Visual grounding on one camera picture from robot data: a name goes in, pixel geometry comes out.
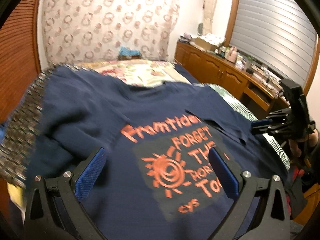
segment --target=printed sun graphic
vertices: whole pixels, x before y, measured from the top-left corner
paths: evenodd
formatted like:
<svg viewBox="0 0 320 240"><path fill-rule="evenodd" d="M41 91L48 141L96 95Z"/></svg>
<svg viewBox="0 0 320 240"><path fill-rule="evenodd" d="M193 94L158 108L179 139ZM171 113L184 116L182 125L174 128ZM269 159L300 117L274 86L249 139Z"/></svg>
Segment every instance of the printed sun graphic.
<svg viewBox="0 0 320 240"><path fill-rule="evenodd" d="M149 176L153 176L153 186L159 188L160 185L166 187L164 193L166 197L172 197L172 191L177 194L182 194L177 187L183 185L185 187L190 186L190 181L185 180L185 171L183 168L186 162L181 160L181 153L176 152L175 158L171 159L173 152L175 150L174 146L170 146L166 155L158 155L153 153L155 158L142 158L145 162L152 162L146 165L146 168L150 169L147 173Z"/></svg>

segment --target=wooden cabinet door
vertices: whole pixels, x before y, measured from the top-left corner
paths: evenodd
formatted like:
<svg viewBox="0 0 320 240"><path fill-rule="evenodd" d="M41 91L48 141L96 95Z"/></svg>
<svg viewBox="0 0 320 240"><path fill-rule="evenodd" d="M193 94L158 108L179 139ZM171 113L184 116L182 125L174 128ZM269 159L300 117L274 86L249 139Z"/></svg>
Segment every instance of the wooden cabinet door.
<svg viewBox="0 0 320 240"><path fill-rule="evenodd" d="M228 67L222 73L220 85L228 90L235 98L240 99L248 80Z"/></svg>
<svg viewBox="0 0 320 240"><path fill-rule="evenodd" d="M0 29L0 124L38 76L39 0L21 0Z"/></svg>
<svg viewBox="0 0 320 240"><path fill-rule="evenodd" d="M202 72L204 73L201 83L211 83L220 85L222 72L226 67L212 57L205 56L202 65Z"/></svg>
<svg viewBox="0 0 320 240"><path fill-rule="evenodd" d="M174 61L183 66L184 57L187 54L186 46L182 43L177 43L176 53L174 55Z"/></svg>
<svg viewBox="0 0 320 240"><path fill-rule="evenodd" d="M204 76L202 71L204 53L199 49L190 47L187 57L188 60L185 61L184 68L201 83Z"/></svg>

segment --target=floral bedspread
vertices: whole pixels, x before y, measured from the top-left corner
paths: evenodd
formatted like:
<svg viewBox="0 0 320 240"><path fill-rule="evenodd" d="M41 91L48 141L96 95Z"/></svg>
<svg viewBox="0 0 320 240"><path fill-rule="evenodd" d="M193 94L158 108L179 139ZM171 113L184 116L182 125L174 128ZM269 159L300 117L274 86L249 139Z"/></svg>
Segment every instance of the floral bedspread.
<svg viewBox="0 0 320 240"><path fill-rule="evenodd" d="M174 69L173 64L163 61L133 59L81 63L77 64L77 66L94 69L102 75L117 77L128 85L155 87L161 85L164 81L189 83Z"/></svg>

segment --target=wooden louvered door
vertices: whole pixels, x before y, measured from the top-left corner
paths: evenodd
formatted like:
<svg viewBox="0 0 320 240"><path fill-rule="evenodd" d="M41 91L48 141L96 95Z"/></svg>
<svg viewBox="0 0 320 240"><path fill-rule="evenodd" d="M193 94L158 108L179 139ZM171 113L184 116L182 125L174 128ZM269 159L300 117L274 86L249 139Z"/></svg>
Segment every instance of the wooden louvered door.
<svg viewBox="0 0 320 240"><path fill-rule="evenodd" d="M0 30L0 124L40 72L38 5L39 0L22 0Z"/></svg>

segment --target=blue gripper pad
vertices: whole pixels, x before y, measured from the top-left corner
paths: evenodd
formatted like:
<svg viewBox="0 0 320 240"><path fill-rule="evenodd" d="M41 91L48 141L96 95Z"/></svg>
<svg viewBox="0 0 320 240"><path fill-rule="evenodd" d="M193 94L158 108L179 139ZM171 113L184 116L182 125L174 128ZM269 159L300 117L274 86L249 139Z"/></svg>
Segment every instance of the blue gripper pad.
<svg viewBox="0 0 320 240"><path fill-rule="evenodd" d="M213 171L219 178L219 181L223 187L223 190L226 192L227 197L232 198L233 200L237 200L239 197L239 182L225 163L229 162L228 164L233 165L235 164L235 162L229 161L218 147L212 147L209 150L208 157Z"/></svg>
<svg viewBox="0 0 320 240"><path fill-rule="evenodd" d="M95 184L103 166L106 164L107 154L103 148L101 148L91 162L84 169L79 179L76 181L75 195L78 201L86 198L93 185Z"/></svg>
<svg viewBox="0 0 320 240"><path fill-rule="evenodd" d="M251 123L251 127L271 125L271 124L272 124L272 120L271 119L263 119L263 120L253 121Z"/></svg>

